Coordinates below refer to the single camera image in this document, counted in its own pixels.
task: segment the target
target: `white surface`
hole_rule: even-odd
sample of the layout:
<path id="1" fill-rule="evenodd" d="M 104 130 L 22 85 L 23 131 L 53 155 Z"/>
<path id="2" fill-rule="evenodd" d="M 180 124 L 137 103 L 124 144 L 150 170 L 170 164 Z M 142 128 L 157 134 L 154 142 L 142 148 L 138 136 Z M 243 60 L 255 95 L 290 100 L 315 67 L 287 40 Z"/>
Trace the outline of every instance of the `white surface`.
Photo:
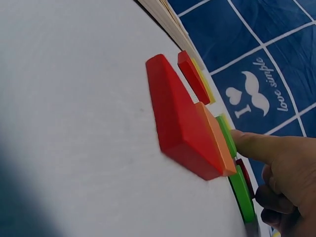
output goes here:
<path id="1" fill-rule="evenodd" d="M 205 182 L 159 151 L 145 61 L 163 53 L 177 68 L 179 49 L 137 4 L 0 11 L 2 163 L 60 236 L 246 236 L 226 178 Z"/>

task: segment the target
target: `orange wooden block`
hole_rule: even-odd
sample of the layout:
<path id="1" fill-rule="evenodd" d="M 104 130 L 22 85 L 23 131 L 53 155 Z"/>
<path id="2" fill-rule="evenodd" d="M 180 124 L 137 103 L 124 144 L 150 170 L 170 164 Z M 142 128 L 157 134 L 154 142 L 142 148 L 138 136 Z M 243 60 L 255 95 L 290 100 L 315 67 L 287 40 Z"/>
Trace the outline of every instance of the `orange wooden block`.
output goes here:
<path id="1" fill-rule="evenodd" d="M 198 100 L 206 105 L 209 104 L 211 101 L 206 88 L 195 65 L 186 51 L 182 51 L 178 54 L 178 66 L 197 96 Z"/>
<path id="2" fill-rule="evenodd" d="M 195 106 L 207 126 L 208 133 L 213 142 L 210 146 L 213 145 L 216 149 L 217 158 L 220 160 L 221 168 L 223 169 L 223 176 L 236 174 L 237 171 L 234 160 L 232 159 L 225 137 L 216 118 L 210 113 L 203 103 L 198 102 Z"/>

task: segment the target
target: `red wooden block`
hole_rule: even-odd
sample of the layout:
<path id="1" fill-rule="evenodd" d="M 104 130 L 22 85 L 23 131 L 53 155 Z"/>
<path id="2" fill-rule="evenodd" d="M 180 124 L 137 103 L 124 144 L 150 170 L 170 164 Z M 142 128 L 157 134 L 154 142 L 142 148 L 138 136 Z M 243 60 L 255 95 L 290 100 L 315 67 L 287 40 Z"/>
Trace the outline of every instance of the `red wooden block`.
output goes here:
<path id="1" fill-rule="evenodd" d="M 196 67 L 194 66 L 186 51 L 182 51 L 178 54 L 178 66 L 188 81 L 190 87 L 196 94 L 197 98 L 203 102 L 203 104 L 209 104 L 211 101 L 207 94 L 207 90 L 198 74 Z"/>
<path id="2" fill-rule="evenodd" d="M 246 166 L 244 165 L 242 159 L 237 159 L 236 160 L 236 165 L 239 165 L 241 167 L 243 176 L 245 177 L 246 184 L 247 184 L 247 187 L 249 189 L 250 197 L 251 197 L 251 199 L 254 199 L 255 198 L 255 193 L 254 193 L 252 185 L 251 185 L 251 181 L 250 181 L 250 177 L 249 177 L 248 171 L 247 171 Z"/>
<path id="3" fill-rule="evenodd" d="M 177 73 L 162 54 L 146 68 L 161 151 L 204 180 L 222 175 L 207 128 Z"/>

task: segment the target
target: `wooden block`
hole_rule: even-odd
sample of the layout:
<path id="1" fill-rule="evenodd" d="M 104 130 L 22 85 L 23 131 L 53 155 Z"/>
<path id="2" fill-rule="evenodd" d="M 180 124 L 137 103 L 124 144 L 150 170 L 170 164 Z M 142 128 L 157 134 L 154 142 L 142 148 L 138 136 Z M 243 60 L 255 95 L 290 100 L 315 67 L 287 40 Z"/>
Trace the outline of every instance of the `wooden block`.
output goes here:
<path id="1" fill-rule="evenodd" d="M 179 76 L 161 54 L 146 68 L 161 151 L 204 180 L 221 176 L 207 127 Z"/>
<path id="2" fill-rule="evenodd" d="M 232 129 L 232 127 L 230 126 L 226 115 L 225 115 L 225 114 L 221 114 L 221 116 L 223 117 L 223 120 L 224 120 L 224 122 L 225 122 L 225 124 L 226 124 L 228 130 L 230 131 L 230 130 Z"/>
<path id="3" fill-rule="evenodd" d="M 178 54 L 178 66 L 182 71 L 184 77 L 188 81 L 190 87 L 196 94 L 198 100 L 206 105 L 209 104 L 210 99 L 202 82 L 202 79 L 199 76 L 197 69 L 193 65 L 193 62 L 186 51 L 182 51 Z"/>
<path id="4" fill-rule="evenodd" d="M 241 167 L 237 165 L 236 169 L 237 174 L 230 176 L 229 181 L 234 191 L 242 218 L 245 223 L 250 223 L 256 219 L 253 202 L 250 198 L 249 190 L 242 174 Z"/>
<path id="5" fill-rule="evenodd" d="M 233 138 L 231 136 L 231 132 L 228 129 L 228 127 L 223 119 L 223 116 L 220 115 L 220 116 L 216 117 L 216 120 L 217 120 L 217 122 L 222 130 L 224 137 L 225 137 L 225 140 L 226 140 L 227 146 L 229 148 L 229 151 L 231 153 L 231 156 L 232 156 L 232 158 L 235 158 L 237 155 L 236 146 L 235 146 L 235 143 L 234 143 Z"/>
<path id="6" fill-rule="evenodd" d="M 198 74 L 203 82 L 203 85 L 206 89 L 207 95 L 208 95 L 209 100 L 210 100 L 210 104 L 215 103 L 214 95 L 211 91 L 211 87 L 209 86 L 209 84 L 204 76 L 204 73 L 202 72 L 201 68 L 198 66 L 198 63 L 196 62 L 196 60 L 194 58 L 192 58 L 192 62 L 193 62 L 193 65 L 195 66 L 195 68 L 197 69 L 197 72 L 198 72 Z"/>
<path id="7" fill-rule="evenodd" d="M 247 187 L 248 187 L 248 190 L 249 190 L 250 198 L 254 199 L 255 198 L 255 193 L 253 191 L 251 180 L 250 180 L 250 177 L 249 177 L 249 174 L 248 174 L 248 171 L 246 169 L 245 164 L 243 163 L 242 159 L 237 159 L 236 160 L 236 164 L 239 165 L 241 170 L 242 170 L 243 176 L 245 178 L 245 181 L 246 181 L 246 184 L 247 184 Z"/>
<path id="8" fill-rule="evenodd" d="M 231 157 L 226 140 L 216 118 L 202 102 L 196 103 L 196 108 L 201 118 L 203 118 L 209 136 L 212 139 L 212 144 L 209 145 L 215 147 L 214 149 L 216 150 L 217 157 L 214 158 L 219 159 L 223 169 L 223 176 L 236 174 L 237 171 L 234 160 Z"/>

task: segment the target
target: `yellow wooden block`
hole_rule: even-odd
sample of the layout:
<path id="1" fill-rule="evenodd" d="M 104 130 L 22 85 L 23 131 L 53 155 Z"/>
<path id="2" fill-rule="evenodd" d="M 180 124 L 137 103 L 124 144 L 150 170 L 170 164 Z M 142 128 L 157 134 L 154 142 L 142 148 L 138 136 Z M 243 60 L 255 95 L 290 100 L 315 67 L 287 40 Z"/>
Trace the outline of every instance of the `yellow wooden block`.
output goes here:
<path id="1" fill-rule="evenodd" d="M 207 95 L 209 97 L 209 100 L 211 101 L 210 104 L 213 104 L 215 102 L 215 98 L 214 98 L 214 95 L 213 95 L 213 93 L 211 91 L 211 88 L 209 87 L 209 84 L 208 84 L 208 82 L 207 82 L 207 80 L 206 80 L 206 78 L 204 76 L 204 73 L 199 68 L 198 63 L 196 62 L 196 60 L 194 58 L 191 58 L 191 60 L 192 60 L 192 62 L 194 64 L 195 68 L 197 69 L 199 77 L 201 78 L 201 80 L 202 80 L 202 82 L 204 84 L 204 87 L 206 89 L 206 92 L 207 92 Z"/>
<path id="2" fill-rule="evenodd" d="M 223 117 L 223 119 L 224 119 L 224 122 L 226 123 L 227 128 L 228 128 L 229 130 L 231 130 L 232 127 L 229 125 L 229 122 L 228 122 L 228 119 L 227 119 L 226 115 L 225 115 L 225 114 L 221 114 L 221 115 L 222 115 L 222 117 Z"/>

